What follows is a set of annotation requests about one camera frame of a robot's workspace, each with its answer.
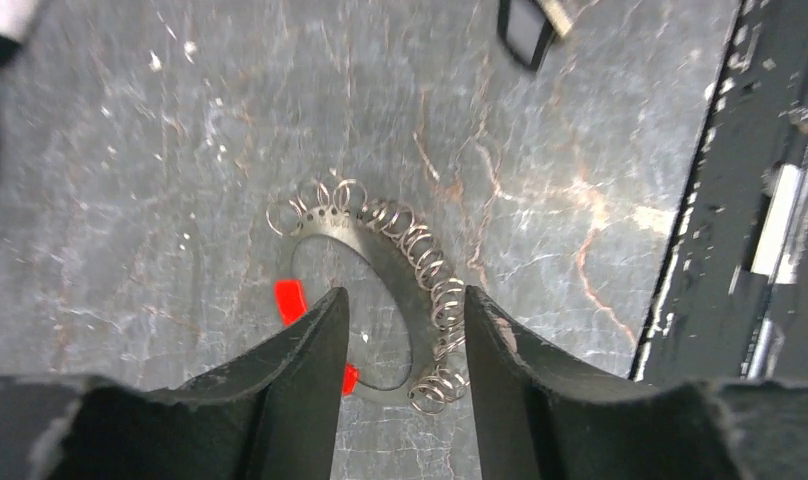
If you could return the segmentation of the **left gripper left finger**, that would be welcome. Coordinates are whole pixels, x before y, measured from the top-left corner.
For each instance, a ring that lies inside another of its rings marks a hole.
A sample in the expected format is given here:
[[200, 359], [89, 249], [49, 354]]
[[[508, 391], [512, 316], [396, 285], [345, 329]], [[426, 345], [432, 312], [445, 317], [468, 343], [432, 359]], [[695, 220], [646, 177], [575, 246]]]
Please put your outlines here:
[[93, 382], [55, 479], [325, 479], [349, 338], [348, 294], [176, 389]]

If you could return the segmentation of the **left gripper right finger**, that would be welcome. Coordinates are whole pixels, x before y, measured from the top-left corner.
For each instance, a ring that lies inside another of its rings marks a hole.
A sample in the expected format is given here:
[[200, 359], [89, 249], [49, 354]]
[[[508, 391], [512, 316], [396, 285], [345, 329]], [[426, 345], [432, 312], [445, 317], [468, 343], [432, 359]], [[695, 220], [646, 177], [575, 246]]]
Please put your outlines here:
[[738, 479], [710, 388], [612, 375], [466, 289], [465, 336], [487, 479]]

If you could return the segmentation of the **metal keyring with red handle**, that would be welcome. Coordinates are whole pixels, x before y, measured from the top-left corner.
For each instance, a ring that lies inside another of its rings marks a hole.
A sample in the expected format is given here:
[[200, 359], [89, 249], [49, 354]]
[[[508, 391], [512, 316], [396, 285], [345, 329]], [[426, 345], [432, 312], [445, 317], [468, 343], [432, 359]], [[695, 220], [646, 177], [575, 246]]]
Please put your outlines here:
[[292, 195], [266, 207], [265, 219], [282, 240], [273, 296], [283, 325], [294, 324], [309, 309], [295, 258], [311, 239], [350, 250], [377, 277], [402, 317], [409, 357], [405, 377], [393, 386], [378, 386], [349, 363], [343, 395], [430, 416], [465, 396], [466, 283], [409, 204], [372, 196], [355, 178], [331, 175], [300, 181]]

